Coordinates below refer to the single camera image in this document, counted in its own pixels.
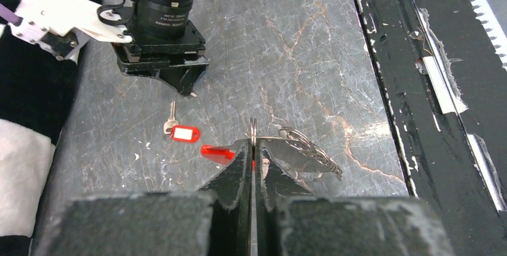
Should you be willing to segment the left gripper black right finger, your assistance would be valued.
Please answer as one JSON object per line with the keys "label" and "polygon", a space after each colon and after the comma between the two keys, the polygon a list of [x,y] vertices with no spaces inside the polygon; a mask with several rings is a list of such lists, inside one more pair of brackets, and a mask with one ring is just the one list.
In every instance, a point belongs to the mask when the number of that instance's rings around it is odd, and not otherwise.
{"label": "left gripper black right finger", "polygon": [[413,197],[317,197],[255,148],[259,255],[454,255],[444,226]]}

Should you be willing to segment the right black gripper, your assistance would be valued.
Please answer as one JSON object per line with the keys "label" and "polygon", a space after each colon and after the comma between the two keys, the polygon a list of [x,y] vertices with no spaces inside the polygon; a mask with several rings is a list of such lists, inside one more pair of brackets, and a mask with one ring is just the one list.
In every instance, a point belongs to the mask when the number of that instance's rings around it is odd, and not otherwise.
{"label": "right black gripper", "polygon": [[206,41],[192,21],[179,39],[164,39],[127,27],[133,42],[113,43],[117,64],[123,75],[152,78],[190,96],[196,82],[209,66],[205,57]]}

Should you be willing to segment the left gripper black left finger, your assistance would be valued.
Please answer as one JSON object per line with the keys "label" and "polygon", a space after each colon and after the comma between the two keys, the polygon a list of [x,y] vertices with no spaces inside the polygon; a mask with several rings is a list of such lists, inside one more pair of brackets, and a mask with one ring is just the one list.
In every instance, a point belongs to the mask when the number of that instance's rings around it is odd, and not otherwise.
{"label": "left gripper black left finger", "polygon": [[35,255],[249,255],[252,143],[196,191],[90,194],[74,199]]}

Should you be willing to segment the key with red tag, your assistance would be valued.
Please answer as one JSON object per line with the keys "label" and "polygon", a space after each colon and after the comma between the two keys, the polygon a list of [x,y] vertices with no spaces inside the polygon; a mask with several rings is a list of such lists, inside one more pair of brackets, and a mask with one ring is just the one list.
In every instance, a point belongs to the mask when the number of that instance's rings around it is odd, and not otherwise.
{"label": "key with red tag", "polygon": [[200,139],[200,130],[193,126],[183,126],[176,119],[176,102],[170,104],[170,114],[163,124],[163,133],[174,141],[195,143]]}

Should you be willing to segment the black and white checkered pillow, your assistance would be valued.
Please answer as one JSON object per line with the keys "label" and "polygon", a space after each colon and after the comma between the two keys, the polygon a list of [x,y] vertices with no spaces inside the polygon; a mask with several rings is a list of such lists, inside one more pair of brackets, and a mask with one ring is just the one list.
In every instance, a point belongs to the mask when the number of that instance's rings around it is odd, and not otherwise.
{"label": "black and white checkered pillow", "polygon": [[39,201],[78,86],[57,60],[1,19],[1,254],[29,255]]}

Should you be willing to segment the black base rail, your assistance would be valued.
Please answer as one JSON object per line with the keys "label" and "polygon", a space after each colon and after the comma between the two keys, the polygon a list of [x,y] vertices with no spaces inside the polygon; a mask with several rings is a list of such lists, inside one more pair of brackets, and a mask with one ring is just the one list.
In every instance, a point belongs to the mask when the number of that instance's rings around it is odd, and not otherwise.
{"label": "black base rail", "polygon": [[469,0],[355,0],[408,192],[457,255],[506,254],[506,70]]}

